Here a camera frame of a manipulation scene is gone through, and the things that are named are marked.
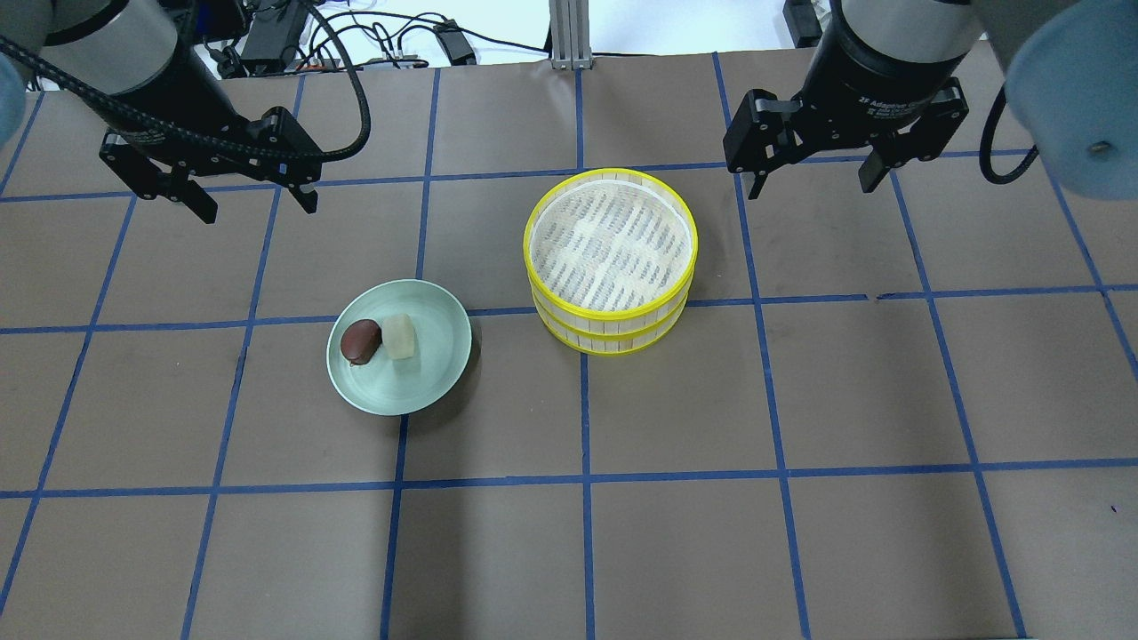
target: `plate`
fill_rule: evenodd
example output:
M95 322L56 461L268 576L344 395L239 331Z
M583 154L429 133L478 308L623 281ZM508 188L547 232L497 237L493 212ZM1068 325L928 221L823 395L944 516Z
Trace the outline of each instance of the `plate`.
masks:
M382 346L366 364L340 354L340 337L356 320L379 323L406 313L415 329L415 354L391 360ZM377 416L418 411L451 391L470 358L470 318L451 292L426 280L393 280L368 289L340 313L328 336L328 377L349 404Z

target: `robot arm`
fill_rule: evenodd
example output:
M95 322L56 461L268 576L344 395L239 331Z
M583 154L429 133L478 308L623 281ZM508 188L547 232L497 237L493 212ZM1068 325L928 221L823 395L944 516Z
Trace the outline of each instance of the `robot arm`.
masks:
M728 170L754 178L750 198L772 171L819 150L871 146L858 171L866 192L893 167L938 157L968 113L951 74L984 30L1007 101L1058 180L1091 197L1138 197L1133 0L832 6L802 90L790 100L749 91L724 137Z
M298 1L325 24L310 0ZM107 122L99 157L140 198L184 203L212 223L217 204L192 177L241 173L286 187L315 212L322 163L351 157L370 132L351 63L361 133L344 149L322 151L284 107L256 121L238 114L192 46L157 0L0 2L0 51L25 74L33 67L75 92Z

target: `brown toy food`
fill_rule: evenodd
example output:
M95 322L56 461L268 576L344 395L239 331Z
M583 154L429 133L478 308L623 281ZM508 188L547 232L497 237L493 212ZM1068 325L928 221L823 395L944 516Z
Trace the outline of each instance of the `brown toy food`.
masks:
M353 322L340 337L340 355L352 364L366 364L376 355L382 331L374 320L363 319Z

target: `power adapter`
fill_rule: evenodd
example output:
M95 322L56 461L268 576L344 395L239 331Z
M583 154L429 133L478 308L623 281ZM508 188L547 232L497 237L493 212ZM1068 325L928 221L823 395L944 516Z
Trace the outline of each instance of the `power adapter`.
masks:
M451 66L478 64L478 60L475 59L475 50L470 47L467 34L459 28L459 23L447 19L443 24L432 26L431 31L435 32L435 38L438 39L438 44L443 48L446 57L451 59Z

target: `yellow and white basket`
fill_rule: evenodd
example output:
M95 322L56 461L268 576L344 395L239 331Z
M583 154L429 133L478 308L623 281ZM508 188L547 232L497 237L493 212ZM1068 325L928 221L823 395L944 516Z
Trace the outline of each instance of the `yellow and white basket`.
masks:
M638 171L597 169L545 194L522 251L537 314L567 345L640 351L679 319L699 237L684 200Z

